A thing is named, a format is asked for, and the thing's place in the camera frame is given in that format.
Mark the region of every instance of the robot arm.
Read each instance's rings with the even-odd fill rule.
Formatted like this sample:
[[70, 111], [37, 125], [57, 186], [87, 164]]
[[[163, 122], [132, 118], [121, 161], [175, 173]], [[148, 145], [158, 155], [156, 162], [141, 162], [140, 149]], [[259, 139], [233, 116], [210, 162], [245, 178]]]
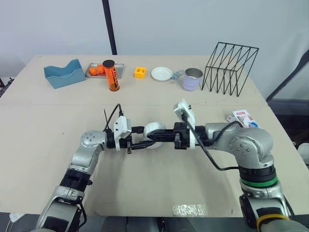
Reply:
[[[106, 149], [106, 132], [88, 131], [81, 137], [81, 144], [60, 183], [43, 209], [35, 232], [75, 232], [85, 224], [86, 217], [82, 204], [84, 191], [92, 175], [100, 152]], [[84, 222], [80, 225], [83, 213]]]
[[[203, 150], [208, 147], [235, 156], [238, 167], [233, 169], [239, 170], [244, 192], [239, 198], [240, 205], [250, 227], [262, 232], [308, 232], [304, 226], [288, 218], [285, 198], [270, 154], [272, 138], [265, 130], [238, 125], [227, 127], [227, 123], [195, 126], [192, 108], [184, 100], [174, 107], [174, 112], [183, 122], [176, 122], [172, 130], [165, 129], [160, 123], [151, 123], [145, 128], [131, 127], [130, 121], [121, 114], [114, 123], [114, 132], [108, 129], [83, 134], [80, 147], [40, 215], [35, 232], [75, 232], [85, 224], [84, 190], [92, 184], [89, 178], [101, 151], [127, 148], [130, 154], [131, 150], [147, 148], [156, 142], [173, 142], [175, 149], [194, 149], [197, 141]], [[132, 133], [143, 133], [146, 141], [133, 144]], [[80, 224], [82, 213], [84, 222]]]
[[289, 219], [274, 159], [270, 154], [273, 140], [269, 133], [263, 129], [242, 128], [227, 123], [195, 126], [192, 108], [184, 100], [174, 107], [174, 111], [185, 125], [175, 123], [174, 130], [155, 130], [147, 137], [154, 141], [174, 142], [175, 149], [186, 149], [191, 145], [193, 135], [195, 143], [199, 141], [198, 145], [204, 151], [208, 147], [231, 153], [238, 167], [222, 169], [216, 164], [215, 166], [220, 171], [239, 170], [240, 185], [244, 193], [239, 201], [247, 224], [262, 232], [308, 232], [306, 227]]

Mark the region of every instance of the orange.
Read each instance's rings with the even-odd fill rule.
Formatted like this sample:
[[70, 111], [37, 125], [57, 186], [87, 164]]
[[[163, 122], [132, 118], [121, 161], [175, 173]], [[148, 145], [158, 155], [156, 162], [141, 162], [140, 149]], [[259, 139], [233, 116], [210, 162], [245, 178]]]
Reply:
[[88, 72], [90, 73], [90, 75], [92, 76], [96, 76], [98, 74], [98, 71], [95, 67], [91, 67], [89, 68]]
[[100, 74], [105, 73], [103, 65], [98, 64], [98, 65], [97, 65], [97, 71], [98, 71], [98, 73], [100, 73]]

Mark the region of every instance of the green ring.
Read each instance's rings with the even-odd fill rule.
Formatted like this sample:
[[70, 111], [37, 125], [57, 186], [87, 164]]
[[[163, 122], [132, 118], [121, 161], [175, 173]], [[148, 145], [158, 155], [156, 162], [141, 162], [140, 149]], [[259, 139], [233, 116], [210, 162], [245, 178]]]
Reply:
[[268, 187], [271, 186], [273, 184], [275, 184], [278, 181], [277, 176], [275, 176], [272, 180], [266, 181], [266, 182], [250, 182], [250, 181], [246, 181], [244, 179], [241, 179], [242, 183], [249, 185], [251, 187]]

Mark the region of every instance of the wire basket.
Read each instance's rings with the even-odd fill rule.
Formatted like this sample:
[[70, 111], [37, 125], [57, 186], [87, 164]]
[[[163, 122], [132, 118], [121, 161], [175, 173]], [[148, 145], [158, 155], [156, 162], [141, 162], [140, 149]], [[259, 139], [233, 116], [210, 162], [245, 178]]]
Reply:
[[259, 48], [218, 42], [208, 60], [201, 90], [222, 91], [238, 97], [249, 76]]

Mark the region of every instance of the orange cylinder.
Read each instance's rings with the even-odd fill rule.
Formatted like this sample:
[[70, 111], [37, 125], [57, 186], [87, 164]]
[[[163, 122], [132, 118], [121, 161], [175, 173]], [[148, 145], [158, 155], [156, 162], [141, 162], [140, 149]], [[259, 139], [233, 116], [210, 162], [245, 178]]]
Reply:
[[115, 69], [115, 62], [111, 59], [104, 61], [103, 63], [108, 85], [111, 91], [117, 91], [120, 87], [118, 84], [117, 72]]

